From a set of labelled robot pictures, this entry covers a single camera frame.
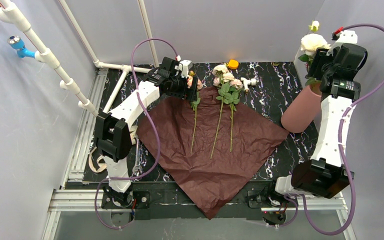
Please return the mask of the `peach pink rose stem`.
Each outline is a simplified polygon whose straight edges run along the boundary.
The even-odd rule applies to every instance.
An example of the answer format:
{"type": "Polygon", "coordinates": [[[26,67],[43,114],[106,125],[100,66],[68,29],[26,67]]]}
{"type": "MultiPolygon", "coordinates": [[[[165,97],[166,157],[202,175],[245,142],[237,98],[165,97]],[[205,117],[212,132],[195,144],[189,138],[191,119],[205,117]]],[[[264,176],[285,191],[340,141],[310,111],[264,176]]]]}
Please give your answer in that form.
{"type": "MultiPolygon", "coordinates": [[[[193,70],[190,70],[189,73],[188,73],[188,80],[187,80],[187,85],[188,87],[191,87],[192,86],[192,83],[193,83],[193,78],[195,76],[195,72],[193,70]]],[[[198,109],[198,105],[200,104],[201,102],[201,98],[199,96],[199,91],[202,89],[202,82],[201,80],[198,78],[197,79],[197,93],[196,93],[196,96],[197,96],[197,100],[195,101],[192,101],[190,103],[190,106],[194,112],[194,124],[193,124],[193,132],[192,132],[192,140],[191,140],[191,146],[190,146],[190,154],[193,153],[193,148],[194,148],[194,143],[195,143],[195,134],[196,134],[196,126],[197,126],[197,109],[198,109]]]]}

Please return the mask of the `white rose flower stem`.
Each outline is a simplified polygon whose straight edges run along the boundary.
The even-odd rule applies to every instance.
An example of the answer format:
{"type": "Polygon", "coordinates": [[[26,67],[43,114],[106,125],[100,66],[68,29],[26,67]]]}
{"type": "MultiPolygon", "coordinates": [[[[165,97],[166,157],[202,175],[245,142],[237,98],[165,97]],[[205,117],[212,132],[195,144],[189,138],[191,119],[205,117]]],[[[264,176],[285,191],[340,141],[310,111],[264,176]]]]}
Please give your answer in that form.
{"type": "Polygon", "coordinates": [[[326,39],[317,33],[320,28],[320,23],[317,20],[313,20],[308,28],[310,33],[303,36],[300,40],[300,51],[302,54],[298,57],[301,62],[305,63],[307,73],[310,71],[317,49],[331,48],[326,39]]]}

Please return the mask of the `pale pink rose stem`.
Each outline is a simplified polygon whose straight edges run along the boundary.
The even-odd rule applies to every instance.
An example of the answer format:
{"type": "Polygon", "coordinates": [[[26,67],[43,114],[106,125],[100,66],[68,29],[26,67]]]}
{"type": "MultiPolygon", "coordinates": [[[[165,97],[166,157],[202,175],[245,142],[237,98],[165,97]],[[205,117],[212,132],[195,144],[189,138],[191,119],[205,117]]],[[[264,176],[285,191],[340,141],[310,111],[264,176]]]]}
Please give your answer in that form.
{"type": "Polygon", "coordinates": [[[229,104],[230,99],[232,98],[231,88],[232,88],[232,81],[234,80],[234,76],[228,69],[226,63],[215,66],[212,73],[218,79],[218,82],[214,81],[213,85],[218,89],[217,90],[218,96],[216,97],[216,100],[219,101],[220,107],[219,107],[219,116],[218,116],[214,141],[211,148],[211,154],[210,154],[211,160],[213,159],[214,151],[215,151],[217,140],[218,140],[218,134],[219,134],[224,105],[229,104]]]}

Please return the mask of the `small pink rose stem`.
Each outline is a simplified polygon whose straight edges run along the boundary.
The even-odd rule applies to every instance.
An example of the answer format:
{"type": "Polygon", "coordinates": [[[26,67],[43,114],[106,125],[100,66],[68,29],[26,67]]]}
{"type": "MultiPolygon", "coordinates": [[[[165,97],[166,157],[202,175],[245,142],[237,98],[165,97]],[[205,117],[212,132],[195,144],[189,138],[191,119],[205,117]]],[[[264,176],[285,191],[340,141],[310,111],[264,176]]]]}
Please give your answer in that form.
{"type": "Polygon", "coordinates": [[[230,107],[230,144],[229,150],[233,150],[233,126],[234,126],[234,113],[236,110],[236,105],[239,103],[240,92],[243,88],[242,82],[235,78],[229,82],[228,95],[226,97],[228,105],[230,107]]]}

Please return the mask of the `maroon wrapping paper sheet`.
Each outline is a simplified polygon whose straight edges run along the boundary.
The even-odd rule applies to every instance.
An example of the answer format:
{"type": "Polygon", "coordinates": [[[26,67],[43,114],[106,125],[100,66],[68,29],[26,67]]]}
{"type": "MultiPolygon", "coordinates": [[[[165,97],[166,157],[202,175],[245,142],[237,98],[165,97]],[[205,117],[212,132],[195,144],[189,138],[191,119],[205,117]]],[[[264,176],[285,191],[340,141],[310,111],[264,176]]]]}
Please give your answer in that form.
{"type": "Polygon", "coordinates": [[[210,159],[219,118],[216,87],[199,92],[192,154],[194,112],[189,102],[168,97],[138,123],[137,136],[159,165],[207,219],[246,185],[289,132],[243,103],[236,105],[230,152],[231,109],[224,105],[218,139],[210,159]]]}

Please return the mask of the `cream ribbon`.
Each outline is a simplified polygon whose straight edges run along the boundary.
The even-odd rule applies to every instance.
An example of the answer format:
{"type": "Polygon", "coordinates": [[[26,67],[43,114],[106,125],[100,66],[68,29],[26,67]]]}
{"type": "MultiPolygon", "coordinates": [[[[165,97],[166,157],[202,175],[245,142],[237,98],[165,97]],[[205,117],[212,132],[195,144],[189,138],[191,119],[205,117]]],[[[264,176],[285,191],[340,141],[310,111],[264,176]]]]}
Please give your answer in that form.
{"type": "MultiPolygon", "coordinates": [[[[132,140],[132,144],[136,147],[137,150],[139,150],[140,140],[139,140],[137,133],[136,133],[137,129],[138,129],[137,125],[132,126],[132,130],[130,130],[130,137],[132,140]]],[[[98,152],[97,147],[94,146],[89,151],[87,162],[88,162],[88,166],[91,169],[91,171],[93,173],[98,174],[98,173],[102,173],[104,170],[107,169],[107,164],[104,161],[104,156],[101,154],[98,156],[98,158],[94,159],[93,155],[94,155],[94,153],[97,153],[97,152],[98,152]]]]}

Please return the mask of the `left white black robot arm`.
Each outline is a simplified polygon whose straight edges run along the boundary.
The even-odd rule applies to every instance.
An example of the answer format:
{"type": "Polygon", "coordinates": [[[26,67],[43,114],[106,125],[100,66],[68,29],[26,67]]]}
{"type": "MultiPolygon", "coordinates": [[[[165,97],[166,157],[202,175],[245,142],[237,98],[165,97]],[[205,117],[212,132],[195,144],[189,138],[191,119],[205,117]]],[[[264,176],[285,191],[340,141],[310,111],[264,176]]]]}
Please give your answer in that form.
{"type": "Polygon", "coordinates": [[[97,115],[94,145],[107,165],[110,194],[121,197],[132,183],[127,156],[133,146],[134,122],[147,107],[163,95],[189,102],[198,99],[198,81],[190,76],[192,66],[190,60],[164,57],[159,67],[146,73],[138,83],[138,89],[119,106],[97,115]]]}

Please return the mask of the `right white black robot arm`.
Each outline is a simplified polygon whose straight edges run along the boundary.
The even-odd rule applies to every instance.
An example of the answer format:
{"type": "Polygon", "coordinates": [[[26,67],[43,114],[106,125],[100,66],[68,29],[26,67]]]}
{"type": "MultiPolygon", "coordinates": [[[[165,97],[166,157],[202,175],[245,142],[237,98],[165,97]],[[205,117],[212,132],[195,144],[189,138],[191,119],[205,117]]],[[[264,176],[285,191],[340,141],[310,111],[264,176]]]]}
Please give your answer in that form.
{"type": "Polygon", "coordinates": [[[340,148],[345,147],[352,110],[360,98],[361,85],[354,77],[368,57],[359,45],[343,43],[332,53],[316,50],[307,73],[320,81],[321,122],[316,148],[310,160],[298,164],[288,176],[273,182],[273,198],[308,195],[330,199],[350,184],[354,173],[347,173],[340,148]]]}

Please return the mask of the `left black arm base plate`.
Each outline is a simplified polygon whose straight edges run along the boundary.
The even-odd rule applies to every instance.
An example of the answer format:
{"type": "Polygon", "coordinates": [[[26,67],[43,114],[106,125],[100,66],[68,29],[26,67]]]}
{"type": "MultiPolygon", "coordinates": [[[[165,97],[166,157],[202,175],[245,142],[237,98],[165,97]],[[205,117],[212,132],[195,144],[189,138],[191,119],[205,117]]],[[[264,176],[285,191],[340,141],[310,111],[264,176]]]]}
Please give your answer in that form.
{"type": "Polygon", "coordinates": [[[105,188],[102,195],[102,209],[148,209],[150,207],[151,195],[148,191],[128,190],[120,193],[105,188]]]}

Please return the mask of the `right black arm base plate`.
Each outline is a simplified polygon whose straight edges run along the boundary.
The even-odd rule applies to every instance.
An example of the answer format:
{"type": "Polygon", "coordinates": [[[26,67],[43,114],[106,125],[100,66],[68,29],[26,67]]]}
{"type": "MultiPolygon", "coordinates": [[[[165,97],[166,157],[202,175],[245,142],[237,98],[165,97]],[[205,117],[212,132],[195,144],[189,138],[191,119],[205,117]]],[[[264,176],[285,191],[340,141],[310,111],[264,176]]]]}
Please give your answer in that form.
{"type": "Polygon", "coordinates": [[[250,208],[284,208],[299,206],[296,198],[288,195],[282,195],[268,188],[248,190],[246,193],[246,202],[250,208]]]}

